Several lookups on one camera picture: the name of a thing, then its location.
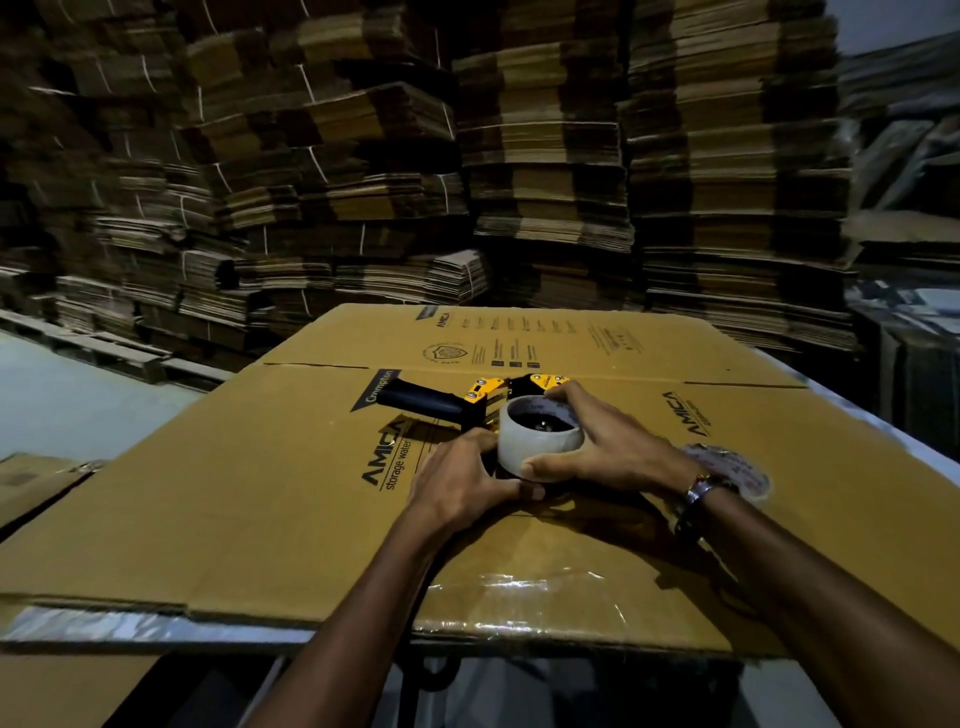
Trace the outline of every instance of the bracelet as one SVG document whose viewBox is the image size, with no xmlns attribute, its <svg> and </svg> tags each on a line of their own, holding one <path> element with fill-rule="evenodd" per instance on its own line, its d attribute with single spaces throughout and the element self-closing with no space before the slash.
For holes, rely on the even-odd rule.
<svg viewBox="0 0 960 728">
<path fill-rule="evenodd" d="M 738 496 L 740 495 L 740 489 L 736 483 L 724 475 L 717 475 L 715 473 L 698 475 L 697 479 L 693 481 L 693 485 L 691 485 L 682 496 L 681 503 L 677 508 L 677 524 L 673 528 L 674 536 L 692 544 L 700 541 L 700 531 L 690 522 L 690 515 L 696 513 L 698 503 L 714 488 L 726 488 Z"/>
</svg>

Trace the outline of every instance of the concrete floor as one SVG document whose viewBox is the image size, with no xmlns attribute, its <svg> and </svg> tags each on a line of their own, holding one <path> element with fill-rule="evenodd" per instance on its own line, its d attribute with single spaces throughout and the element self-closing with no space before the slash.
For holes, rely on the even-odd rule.
<svg viewBox="0 0 960 728">
<path fill-rule="evenodd" d="M 0 457 L 26 450 L 81 460 L 113 458 L 201 396 L 99 370 L 0 333 Z M 420 728 L 619 725 L 622 712 L 610 712 L 612 697 L 599 673 L 587 659 L 464 660 L 449 689 L 422 694 L 417 723 Z M 377 728 L 394 725 L 399 684 L 395 669 Z M 640 722 L 643 707 L 636 710 Z M 838 725 L 796 663 L 747 666 L 731 726 Z"/>
</svg>

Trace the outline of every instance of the person's left hand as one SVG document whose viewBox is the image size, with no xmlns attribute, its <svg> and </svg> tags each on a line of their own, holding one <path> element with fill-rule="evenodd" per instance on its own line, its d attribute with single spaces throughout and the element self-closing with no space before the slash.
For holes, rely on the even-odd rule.
<svg viewBox="0 0 960 728">
<path fill-rule="evenodd" d="M 443 443 L 417 473 L 408 508 L 420 511 L 445 535 L 473 525 L 495 505 L 521 494 L 543 500 L 541 485 L 487 475 L 480 455 L 496 448 L 496 435 L 479 427 Z"/>
</svg>

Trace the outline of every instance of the person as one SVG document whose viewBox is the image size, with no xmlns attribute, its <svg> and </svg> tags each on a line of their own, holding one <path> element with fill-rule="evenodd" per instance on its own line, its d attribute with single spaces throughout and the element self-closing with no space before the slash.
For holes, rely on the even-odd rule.
<svg viewBox="0 0 960 728">
<path fill-rule="evenodd" d="M 683 497 L 703 468 L 575 381 L 547 393 L 586 433 L 575 452 L 523 464 L 531 480 L 581 478 Z M 441 445 L 367 570 L 253 714 L 249 728 L 369 723 L 424 579 L 444 543 L 504 501 L 542 486 L 489 476 L 474 429 Z M 844 726 L 960 725 L 960 653 L 726 488 L 690 518 L 800 662 Z"/>
</svg>

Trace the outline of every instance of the forearm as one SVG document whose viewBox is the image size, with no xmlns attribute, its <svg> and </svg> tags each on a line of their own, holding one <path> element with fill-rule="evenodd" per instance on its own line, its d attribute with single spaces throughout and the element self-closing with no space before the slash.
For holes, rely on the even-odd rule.
<svg viewBox="0 0 960 728">
<path fill-rule="evenodd" d="M 952 647 L 728 491 L 698 524 L 845 725 L 955 724 Z"/>
<path fill-rule="evenodd" d="M 428 516 L 404 512 L 248 728 L 369 723 L 423 579 L 443 543 L 442 530 Z"/>
</svg>

